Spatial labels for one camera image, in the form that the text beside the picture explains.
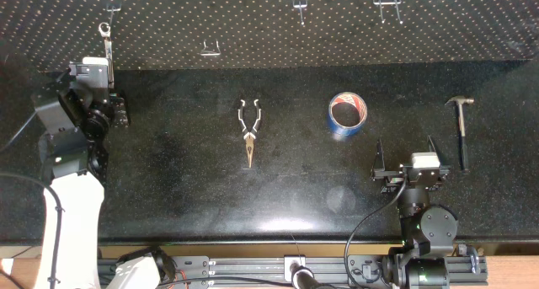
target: wooden surface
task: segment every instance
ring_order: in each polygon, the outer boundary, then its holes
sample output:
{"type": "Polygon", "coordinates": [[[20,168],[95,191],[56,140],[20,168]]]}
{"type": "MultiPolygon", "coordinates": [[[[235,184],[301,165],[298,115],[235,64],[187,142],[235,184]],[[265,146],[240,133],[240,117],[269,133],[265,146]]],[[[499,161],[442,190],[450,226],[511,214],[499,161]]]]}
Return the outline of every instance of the wooden surface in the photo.
{"type": "MultiPolygon", "coordinates": [[[[488,265],[488,289],[535,289],[539,287],[539,256],[489,256],[488,265]]],[[[12,277],[24,288],[34,285],[40,260],[17,259],[13,264],[12,277]]],[[[485,287],[455,286],[459,289],[478,289],[485,287]]],[[[0,288],[16,288],[5,277],[0,276],[0,288]]]]}

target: blue tape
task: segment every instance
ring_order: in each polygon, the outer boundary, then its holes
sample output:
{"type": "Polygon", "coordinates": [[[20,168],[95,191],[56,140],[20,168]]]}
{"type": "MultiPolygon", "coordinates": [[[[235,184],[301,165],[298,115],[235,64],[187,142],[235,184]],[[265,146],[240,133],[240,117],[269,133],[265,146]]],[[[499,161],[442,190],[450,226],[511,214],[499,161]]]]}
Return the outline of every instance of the blue tape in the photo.
{"type": "Polygon", "coordinates": [[[329,129],[331,132],[342,135],[342,136],[351,136],[357,133],[361,127],[365,124],[365,121],[367,119],[367,105],[365,104],[365,101],[358,95],[353,94],[351,92],[343,92],[341,94],[335,95],[333,99],[329,102],[329,110],[328,110],[328,123],[329,123],[329,129]],[[358,113],[360,114],[360,122],[355,126],[343,126],[339,124],[333,114],[333,107],[336,104],[351,104],[353,105],[358,113]]]}

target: black table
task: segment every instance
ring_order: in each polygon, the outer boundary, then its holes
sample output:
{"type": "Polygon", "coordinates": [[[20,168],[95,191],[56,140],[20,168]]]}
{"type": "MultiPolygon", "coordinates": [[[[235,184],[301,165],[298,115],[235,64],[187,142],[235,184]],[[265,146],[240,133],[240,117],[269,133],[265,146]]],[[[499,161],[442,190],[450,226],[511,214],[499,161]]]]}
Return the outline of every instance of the black table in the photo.
{"type": "MultiPolygon", "coordinates": [[[[0,138],[31,113],[29,95],[46,78],[3,68],[0,138]]],[[[132,126],[110,132],[108,183],[99,219],[102,244],[344,241],[367,213],[388,202],[369,181],[376,140],[388,169],[425,152],[431,135],[453,166],[430,194],[459,217],[458,240],[539,239],[539,66],[454,62],[363,67],[117,71],[132,126]],[[337,142],[328,102],[355,92],[368,106],[359,134],[337,142]],[[462,175],[454,95],[465,107],[472,172],[462,175]],[[248,169],[237,120],[239,100],[259,99],[263,123],[248,169]]],[[[0,156],[0,169],[37,175],[38,121],[0,156]]],[[[40,190],[0,181],[0,243],[38,244],[44,227],[40,190]]],[[[396,210],[372,218],[363,242],[400,240],[396,210]]]]}

